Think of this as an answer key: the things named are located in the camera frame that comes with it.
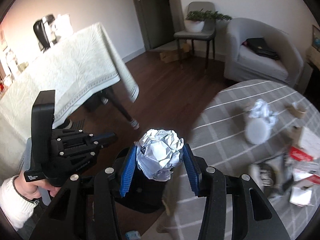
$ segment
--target white flower pot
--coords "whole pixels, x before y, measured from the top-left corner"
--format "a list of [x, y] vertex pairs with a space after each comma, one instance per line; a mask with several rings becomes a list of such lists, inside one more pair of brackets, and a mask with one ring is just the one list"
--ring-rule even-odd
[[184, 25], [186, 30], [190, 33], [200, 33], [204, 27], [204, 21], [191, 21], [191, 20], [184, 20]]

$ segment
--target white cup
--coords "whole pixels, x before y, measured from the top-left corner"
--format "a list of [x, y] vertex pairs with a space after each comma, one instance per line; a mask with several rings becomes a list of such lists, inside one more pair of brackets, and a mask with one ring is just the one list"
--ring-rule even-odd
[[245, 127], [245, 137], [252, 144], [262, 144], [270, 138], [271, 129], [263, 118], [250, 118]]

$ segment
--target crumpled paper ball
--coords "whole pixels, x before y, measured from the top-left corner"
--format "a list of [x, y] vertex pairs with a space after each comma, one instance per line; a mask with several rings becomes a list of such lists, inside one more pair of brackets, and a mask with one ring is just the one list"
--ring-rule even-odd
[[264, 118], [270, 129], [278, 122], [278, 112], [270, 109], [270, 106], [263, 99], [250, 102], [243, 107], [244, 120], [249, 122], [250, 118]]
[[167, 181], [172, 168], [182, 163], [183, 138], [175, 131], [150, 129], [135, 142], [137, 165], [148, 179]]

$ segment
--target black bag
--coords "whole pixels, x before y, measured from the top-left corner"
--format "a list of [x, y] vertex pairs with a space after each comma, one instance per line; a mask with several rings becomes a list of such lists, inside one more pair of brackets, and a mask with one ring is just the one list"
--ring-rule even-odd
[[251, 49], [255, 54], [259, 56], [268, 57], [274, 60], [280, 59], [278, 53], [270, 47], [268, 47], [264, 38], [250, 38], [247, 39], [243, 43], [243, 45], [247, 46], [249, 49]]

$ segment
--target table leg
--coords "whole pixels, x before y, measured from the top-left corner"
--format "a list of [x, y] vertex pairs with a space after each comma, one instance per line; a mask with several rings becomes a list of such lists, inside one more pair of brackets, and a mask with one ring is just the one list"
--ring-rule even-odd
[[205, 54], [205, 68], [204, 73], [207, 72], [208, 63], [209, 63], [209, 49], [210, 49], [210, 41], [207, 41], [207, 52]]
[[213, 49], [213, 60], [216, 60], [216, 48], [215, 48], [215, 38], [212, 40], [212, 49]]
[[139, 123], [137, 120], [133, 119], [127, 110], [123, 107], [123, 105], [120, 103], [118, 97], [115, 95], [113, 88], [108, 87], [102, 91], [104, 96], [109, 99], [112, 104], [120, 111], [121, 114], [130, 122], [131, 126], [136, 130], [139, 128]]
[[180, 41], [179, 41], [179, 39], [177, 39], [177, 46], [178, 46], [178, 56], [179, 56], [180, 68], [183, 69], [183, 66], [182, 66], [182, 55], [181, 55], [181, 49], [180, 49]]
[[191, 43], [192, 43], [192, 55], [194, 56], [195, 55], [195, 45], [193, 43], [193, 40], [191, 40]]

